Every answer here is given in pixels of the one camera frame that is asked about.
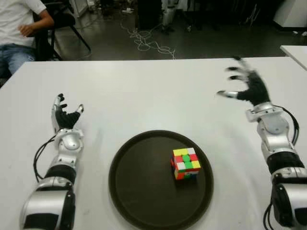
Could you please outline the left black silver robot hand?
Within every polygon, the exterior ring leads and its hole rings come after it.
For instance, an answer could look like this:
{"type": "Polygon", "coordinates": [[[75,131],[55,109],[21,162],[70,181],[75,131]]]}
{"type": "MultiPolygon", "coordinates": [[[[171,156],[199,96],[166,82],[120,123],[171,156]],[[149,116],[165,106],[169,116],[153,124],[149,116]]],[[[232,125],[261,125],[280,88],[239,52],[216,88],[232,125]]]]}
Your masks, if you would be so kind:
{"type": "Polygon", "coordinates": [[[81,114],[84,112],[84,105],[80,104],[74,112],[67,113],[64,111],[67,104],[62,104],[64,100],[64,95],[62,93],[58,94],[51,108],[51,120],[55,133],[58,133],[62,129],[73,129],[81,114]]]}

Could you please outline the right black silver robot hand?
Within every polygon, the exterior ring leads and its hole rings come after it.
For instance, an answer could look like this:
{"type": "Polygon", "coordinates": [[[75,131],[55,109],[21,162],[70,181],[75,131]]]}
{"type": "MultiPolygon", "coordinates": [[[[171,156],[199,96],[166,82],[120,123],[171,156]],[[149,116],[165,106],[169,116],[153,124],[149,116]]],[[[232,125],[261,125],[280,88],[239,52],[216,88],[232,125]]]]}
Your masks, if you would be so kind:
{"type": "Polygon", "coordinates": [[[226,91],[221,90],[216,94],[226,98],[233,98],[241,101],[248,101],[253,106],[263,103],[270,103],[270,97],[266,85],[260,75],[254,70],[243,58],[233,56],[240,67],[231,66],[226,68],[226,71],[236,71],[238,75],[228,77],[230,81],[241,81],[245,83],[247,89],[243,91],[226,91]]]}

